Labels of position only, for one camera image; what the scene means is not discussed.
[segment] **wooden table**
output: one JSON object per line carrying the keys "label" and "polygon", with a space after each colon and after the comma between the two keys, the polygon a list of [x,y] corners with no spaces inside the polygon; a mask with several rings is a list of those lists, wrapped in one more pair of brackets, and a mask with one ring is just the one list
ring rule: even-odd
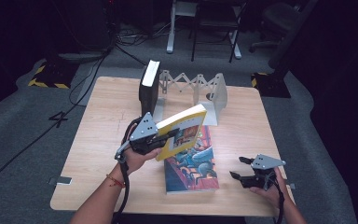
{"label": "wooden table", "polygon": [[[98,78],[62,169],[62,176],[73,178],[72,184],[57,186],[50,203],[53,209],[76,210],[114,167],[121,138],[128,124],[141,113],[139,82],[132,78]],[[192,94],[191,89],[168,89],[164,118],[191,107]],[[239,161],[239,156],[255,158],[265,154],[280,158],[259,93],[253,88],[228,86],[227,94],[227,107],[221,112],[219,125],[210,126],[220,189],[167,195],[164,162],[148,161],[130,175],[125,213],[244,217],[278,214],[267,201],[244,189],[229,174],[254,174],[249,165]]]}

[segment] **colorful book cover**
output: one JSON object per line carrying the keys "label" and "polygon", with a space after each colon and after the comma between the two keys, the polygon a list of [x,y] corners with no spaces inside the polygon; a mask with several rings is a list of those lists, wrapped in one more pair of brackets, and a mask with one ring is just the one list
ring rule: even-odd
{"label": "colorful book cover", "polygon": [[167,194],[219,189],[208,126],[202,126],[193,147],[164,160]]}
{"label": "colorful book cover", "polygon": [[206,113],[207,111],[203,105],[194,105],[156,124],[158,136],[174,130],[177,131],[175,136],[167,140],[156,160],[165,160],[189,147],[193,147],[197,141],[197,133],[202,127]]}

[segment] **book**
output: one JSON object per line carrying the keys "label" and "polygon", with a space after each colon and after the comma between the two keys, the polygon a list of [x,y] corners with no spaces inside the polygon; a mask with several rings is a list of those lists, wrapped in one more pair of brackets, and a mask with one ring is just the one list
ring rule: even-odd
{"label": "book", "polygon": [[164,160],[167,194],[219,189],[208,126],[193,147]]}
{"label": "book", "polygon": [[157,123],[158,136],[171,131],[176,131],[176,134],[167,139],[165,146],[156,156],[156,160],[162,161],[189,147],[193,147],[197,141],[197,134],[205,120],[206,112],[207,110],[203,105],[194,105]]}
{"label": "book", "polygon": [[159,62],[150,60],[142,74],[139,84],[139,101],[142,116],[147,112],[153,115],[158,100]]}

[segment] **human arm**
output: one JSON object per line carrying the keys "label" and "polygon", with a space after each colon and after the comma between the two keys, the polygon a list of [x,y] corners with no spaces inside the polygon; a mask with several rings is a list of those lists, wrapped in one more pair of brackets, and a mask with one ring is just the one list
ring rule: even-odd
{"label": "human arm", "polygon": [[[127,174],[130,175],[141,168],[145,161],[155,158],[160,151],[160,148],[156,148],[146,155],[141,155],[134,152],[131,148],[127,149],[124,152],[129,166]],[[120,183],[124,183],[119,163],[116,164],[109,176]],[[121,190],[121,186],[115,185],[115,182],[107,177],[79,207],[70,223],[110,223]]]}
{"label": "human arm", "polygon": [[[301,212],[298,210],[297,206],[293,202],[293,200],[289,196],[289,192],[287,191],[286,185],[284,183],[281,171],[278,167],[274,168],[276,178],[278,180],[278,184],[283,193],[284,202],[283,202],[283,216],[286,219],[288,224],[303,224],[307,223],[305,218],[301,215]],[[279,192],[277,188],[271,187],[267,191],[257,188],[251,187],[250,191],[265,197],[269,203],[271,203],[274,207],[279,207]]]}

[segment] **chair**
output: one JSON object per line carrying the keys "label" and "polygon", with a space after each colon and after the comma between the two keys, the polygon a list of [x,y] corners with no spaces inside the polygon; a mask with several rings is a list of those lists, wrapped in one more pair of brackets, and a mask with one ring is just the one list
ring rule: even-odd
{"label": "chair", "polygon": [[[197,4],[196,15],[194,20],[193,29],[190,32],[189,38],[194,32],[193,39],[193,51],[191,53],[191,62],[194,62],[194,54],[197,44],[212,44],[212,45],[230,45],[231,55],[229,62],[232,61],[234,49],[237,44],[239,36],[240,19],[241,14],[244,11],[244,7],[237,15],[233,7],[240,7],[243,1],[229,1],[229,0],[200,0]],[[199,41],[199,30],[210,30],[215,32],[226,32],[226,35],[220,41]],[[235,37],[232,41],[229,34],[232,33]]]}
{"label": "chair", "polygon": [[258,48],[274,48],[289,33],[300,15],[300,5],[294,7],[284,2],[278,2],[266,7],[262,12],[261,33],[272,40],[254,43],[249,48],[255,52]]}

